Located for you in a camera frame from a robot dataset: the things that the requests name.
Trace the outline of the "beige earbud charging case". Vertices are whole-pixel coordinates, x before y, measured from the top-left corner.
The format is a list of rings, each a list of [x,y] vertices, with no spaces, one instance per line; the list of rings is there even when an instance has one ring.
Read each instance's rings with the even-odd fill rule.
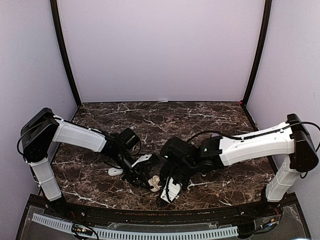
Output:
[[[160,177],[158,175],[154,175],[152,178],[148,180],[148,184],[150,186],[150,190],[152,192],[158,192],[161,189],[160,183]]]

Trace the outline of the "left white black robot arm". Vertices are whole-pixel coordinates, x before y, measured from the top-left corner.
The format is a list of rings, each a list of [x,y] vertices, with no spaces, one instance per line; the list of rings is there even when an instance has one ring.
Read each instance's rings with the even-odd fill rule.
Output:
[[[156,154],[135,156],[130,151],[141,144],[138,135],[130,128],[120,133],[108,133],[84,127],[56,116],[50,108],[40,110],[20,131],[17,151],[30,166],[51,210],[60,218],[71,213],[48,160],[52,143],[63,143],[88,149],[117,162],[123,170],[123,179],[135,187],[157,192],[158,176],[150,176],[151,168],[159,160]]]

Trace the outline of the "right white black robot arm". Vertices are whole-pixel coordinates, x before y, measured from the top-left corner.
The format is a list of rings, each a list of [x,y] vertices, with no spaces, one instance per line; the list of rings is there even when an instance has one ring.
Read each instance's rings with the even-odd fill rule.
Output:
[[[172,203],[192,176],[207,174],[233,164],[273,155],[284,155],[283,163],[272,181],[264,188],[255,213],[266,217],[282,200],[300,174],[313,170],[319,164],[318,148],[306,129],[308,122],[295,114],[276,126],[241,135],[227,135],[216,131],[199,147],[179,137],[170,138],[162,147],[160,156],[165,163],[160,171],[162,193],[159,206]]]

